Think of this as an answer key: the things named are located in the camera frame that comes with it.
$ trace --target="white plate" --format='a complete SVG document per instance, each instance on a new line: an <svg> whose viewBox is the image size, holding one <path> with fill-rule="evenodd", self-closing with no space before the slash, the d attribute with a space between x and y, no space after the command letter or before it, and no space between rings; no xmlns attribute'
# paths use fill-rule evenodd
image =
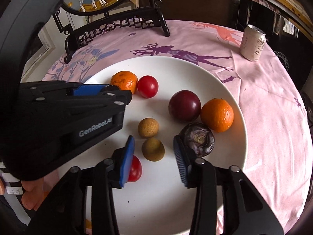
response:
<svg viewBox="0 0 313 235"><path fill-rule="evenodd" d="M75 157L59 168L64 175L74 165L81 168L95 166L123 147L129 135L135 138L135 155L142 164L142 177L134 183L126 183L122 190L113 189L115 211L119 230L126 235L182 234L190 229L196 189L186 189L181 182L173 153L173 138L186 123L173 121L168 113L170 98L180 90L194 92L204 105L214 98L225 99L234 110L234 122L229 130L214 133L215 146L205 157L214 166L228 168L245 165L247 155L247 131L241 110L232 94L215 76L193 63L171 57L148 56L128 59L109 66L90 78L86 84L107 84L111 77L122 70L136 74L138 79L152 75L159 83L159 92L151 99L136 93L126 107L124 126L99 144ZM160 124L156 138L165 147L161 161L150 162L141 152L144 139L137 132L138 123L144 118L155 118ZM222 206L218 191L218 207ZM90 220L90 196L87 203Z"/></svg>

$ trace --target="pink tablecloth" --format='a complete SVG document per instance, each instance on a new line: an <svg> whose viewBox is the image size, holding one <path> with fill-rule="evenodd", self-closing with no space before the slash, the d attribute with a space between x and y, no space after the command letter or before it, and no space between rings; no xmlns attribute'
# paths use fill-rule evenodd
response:
<svg viewBox="0 0 313 235"><path fill-rule="evenodd" d="M299 92L266 44L258 62L239 54L242 33L205 23L167 21L162 29L125 27L98 36L78 50L69 64L64 56L44 80L85 82L116 62L136 56L170 56L210 71L239 103L248 131L245 174L254 183L287 232L303 211L312 172L312 141ZM223 213L218 213L218 234Z"/></svg>

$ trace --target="can lid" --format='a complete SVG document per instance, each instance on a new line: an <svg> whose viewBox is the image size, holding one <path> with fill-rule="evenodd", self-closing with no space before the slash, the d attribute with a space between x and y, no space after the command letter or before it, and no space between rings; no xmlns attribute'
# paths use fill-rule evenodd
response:
<svg viewBox="0 0 313 235"><path fill-rule="evenodd" d="M265 32L263 32L261 29L257 28L256 26L253 25L248 25L248 27L250 27L252 30L257 31L260 34L265 35Z"/></svg>

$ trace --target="decorative stand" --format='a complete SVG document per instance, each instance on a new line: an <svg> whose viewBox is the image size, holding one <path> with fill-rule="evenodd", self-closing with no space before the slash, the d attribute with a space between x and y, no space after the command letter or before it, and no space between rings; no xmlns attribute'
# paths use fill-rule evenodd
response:
<svg viewBox="0 0 313 235"><path fill-rule="evenodd" d="M62 26L59 19L60 10L57 10L53 15L55 23L61 33L64 32L65 35L68 35L65 40L67 56L64 58L64 62L69 63L73 54L79 48L91 42L94 37L114 30L116 27L134 26L135 28L142 29L162 27L164 36L169 37L170 31L160 9L162 0L149 0L149 3L150 6L123 11L114 15L109 15L109 12L106 11L104 18L91 22L76 30L73 30L71 24Z"/></svg>

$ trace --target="round fruit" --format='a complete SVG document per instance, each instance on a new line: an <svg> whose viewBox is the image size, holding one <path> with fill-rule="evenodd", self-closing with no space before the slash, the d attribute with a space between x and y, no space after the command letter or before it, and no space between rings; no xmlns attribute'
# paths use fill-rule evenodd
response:
<svg viewBox="0 0 313 235"><path fill-rule="evenodd" d="M182 122L191 122L198 118L201 103L192 91L182 90L174 94L168 104L170 115Z"/></svg>
<svg viewBox="0 0 313 235"><path fill-rule="evenodd" d="M227 101L212 99L201 109L201 121L216 132L225 132L234 121L234 112Z"/></svg>
<svg viewBox="0 0 313 235"><path fill-rule="evenodd" d="M116 85L121 90L130 90L134 94L137 89L137 82L138 79L132 72L120 71L113 75L110 85Z"/></svg>
<svg viewBox="0 0 313 235"><path fill-rule="evenodd" d="M179 136L184 142L184 145L193 149L200 158L207 156L214 148L214 135L203 124L188 124L181 130Z"/></svg>
<svg viewBox="0 0 313 235"><path fill-rule="evenodd" d="M140 179L142 174L142 166L139 159L134 155L133 161L131 162L128 182L136 182Z"/></svg>
<svg viewBox="0 0 313 235"><path fill-rule="evenodd" d="M142 97L151 98L155 96L159 90L157 80L152 76L143 76L137 84L138 92Z"/></svg>
<svg viewBox="0 0 313 235"><path fill-rule="evenodd" d="M146 140L141 148L143 156L152 162L160 161L165 154L165 149L161 141L155 138Z"/></svg>
<svg viewBox="0 0 313 235"><path fill-rule="evenodd" d="M145 118L138 125L138 133L143 138L152 138L159 131L159 123L153 118Z"/></svg>

